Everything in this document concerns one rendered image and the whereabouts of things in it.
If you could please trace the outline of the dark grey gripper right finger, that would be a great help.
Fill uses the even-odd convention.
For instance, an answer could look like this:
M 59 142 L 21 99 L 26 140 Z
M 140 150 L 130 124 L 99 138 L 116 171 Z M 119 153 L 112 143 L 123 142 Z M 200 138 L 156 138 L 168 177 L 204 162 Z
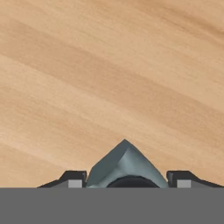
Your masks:
M 168 171 L 166 177 L 172 188 L 223 188 L 223 185 L 198 178 L 190 171 Z

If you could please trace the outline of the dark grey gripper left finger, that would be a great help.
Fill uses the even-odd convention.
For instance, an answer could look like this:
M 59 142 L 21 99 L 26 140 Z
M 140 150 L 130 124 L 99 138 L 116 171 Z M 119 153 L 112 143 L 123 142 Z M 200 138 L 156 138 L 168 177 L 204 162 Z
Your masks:
M 86 171 L 65 171 L 60 178 L 43 184 L 40 188 L 85 188 L 86 180 Z

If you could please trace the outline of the grey-blue shaker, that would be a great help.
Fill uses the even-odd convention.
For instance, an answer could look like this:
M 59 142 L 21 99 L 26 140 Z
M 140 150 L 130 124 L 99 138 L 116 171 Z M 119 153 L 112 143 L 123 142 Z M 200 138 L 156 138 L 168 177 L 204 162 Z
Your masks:
M 126 176 L 148 179 L 159 188 L 168 187 L 165 178 L 153 163 L 126 139 L 92 167 L 87 178 L 87 187 L 107 187 Z

